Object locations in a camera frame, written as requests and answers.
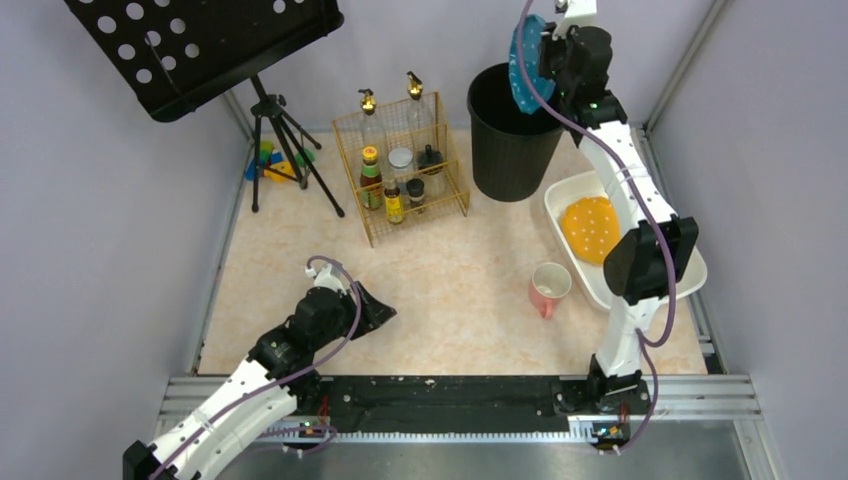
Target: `spice jar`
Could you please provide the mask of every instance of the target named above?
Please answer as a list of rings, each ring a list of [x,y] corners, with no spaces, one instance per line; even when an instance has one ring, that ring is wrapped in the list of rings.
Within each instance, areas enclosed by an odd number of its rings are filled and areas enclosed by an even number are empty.
[[[426,210],[424,204],[427,203],[424,199],[424,180],[413,178],[406,182],[406,189],[409,191],[410,208],[417,208],[416,212],[419,215],[424,213]]]

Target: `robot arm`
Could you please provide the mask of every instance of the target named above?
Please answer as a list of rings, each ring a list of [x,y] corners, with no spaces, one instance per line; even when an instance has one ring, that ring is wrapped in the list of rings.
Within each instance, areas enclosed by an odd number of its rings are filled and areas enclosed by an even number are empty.
[[[583,142],[572,131],[580,151],[591,162],[615,208],[622,239],[604,261],[604,277],[613,292],[606,336],[592,357],[589,397],[596,405],[620,404],[641,381],[640,345],[636,329],[647,332],[668,295],[668,275],[656,234],[650,228],[628,180],[642,194],[651,216],[669,245],[676,280],[686,269],[698,236],[692,218],[680,219],[659,194],[633,145],[627,115],[607,89],[612,60],[611,36],[591,26],[594,0],[558,0],[558,24],[548,24],[539,48],[540,76],[552,79],[562,92],[558,110],[615,149],[625,169],[595,142]]]
[[[162,480],[214,479],[239,453],[279,419],[295,413],[298,398],[311,393],[320,376],[312,371],[286,385],[252,392],[309,367],[315,352],[345,336],[352,328],[356,306],[339,272],[325,265],[314,286],[285,323],[262,335],[236,371],[191,415],[149,445],[135,442],[124,452],[124,480],[147,480],[185,443],[191,442],[159,476]],[[396,311],[374,299],[357,282],[362,309],[351,339],[371,332]],[[212,422],[225,407],[246,398]],[[192,435],[202,429],[192,440]]]

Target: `blue cloth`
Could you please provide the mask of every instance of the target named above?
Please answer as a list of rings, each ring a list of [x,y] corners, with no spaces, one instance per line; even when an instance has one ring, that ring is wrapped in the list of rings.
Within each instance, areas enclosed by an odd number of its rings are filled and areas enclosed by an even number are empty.
[[[556,90],[556,83],[539,76],[539,45],[542,43],[542,32],[545,30],[545,21],[538,15],[528,15],[524,22],[524,66],[530,81],[536,91],[549,100]],[[518,54],[515,50],[515,39],[518,36],[518,26],[512,32],[512,43],[509,45],[509,83],[512,86],[512,98],[519,110],[531,114],[539,109],[541,105],[530,94],[530,89],[524,84],[521,77],[521,69],[518,68]]]

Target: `pink mug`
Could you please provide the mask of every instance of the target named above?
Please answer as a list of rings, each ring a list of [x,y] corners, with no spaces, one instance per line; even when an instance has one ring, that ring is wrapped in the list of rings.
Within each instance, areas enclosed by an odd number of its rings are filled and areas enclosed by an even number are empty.
[[[539,310],[542,318],[550,320],[554,307],[571,290],[571,274],[558,263],[543,263],[536,267],[530,278],[530,303]]]

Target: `bottle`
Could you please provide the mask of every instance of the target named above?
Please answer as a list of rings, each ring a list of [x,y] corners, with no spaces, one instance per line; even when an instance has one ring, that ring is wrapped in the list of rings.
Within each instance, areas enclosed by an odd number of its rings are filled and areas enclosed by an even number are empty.
[[[447,188],[447,178],[445,177],[444,157],[438,150],[433,150],[432,145],[425,145],[424,151],[418,155],[418,170],[422,172],[421,178],[424,180],[424,188],[427,190],[427,196],[430,199],[440,197]]]
[[[409,207],[417,208],[416,212],[421,215],[426,210],[424,204],[427,203],[424,197],[424,180],[413,178],[406,182],[406,188],[409,191]]]
[[[386,190],[383,195],[386,197],[386,214],[389,223],[395,225],[403,222],[405,215],[403,214],[403,202],[400,197],[400,188],[397,186],[397,180],[390,178],[384,183]]]
[[[436,120],[427,104],[421,101],[421,94],[424,91],[421,79],[412,72],[406,72],[406,76],[409,77],[409,86],[406,91],[412,98],[406,110],[406,123],[409,134],[412,135],[413,150],[417,155],[424,150],[425,145],[436,144],[434,131]]]
[[[377,153],[378,150],[373,145],[362,149],[362,173],[359,175],[359,186],[367,189],[360,192],[359,200],[368,210],[377,210],[383,205],[383,192],[380,190],[383,176],[380,174],[380,165],[377,164]]]
[[[401,195],[406,195],[406,182],[412,179],[415,173],[415,162],[412,161],[412,152],[408,148],[398,147],[389,152],[389,165],[392,167],[392,176],[398,182]]]
[[[377,164],[381,171],[387,172],[389,166],[386,154],[389,152],[389,142],[386,136],[386,127],[380,121],[380,116],[377,115],[377,100],[370,88],[362,89],[359,93],[364,95],[359,102],[362,109],[362,120],[359,123],[362,145],[371,145],[377,149]]]

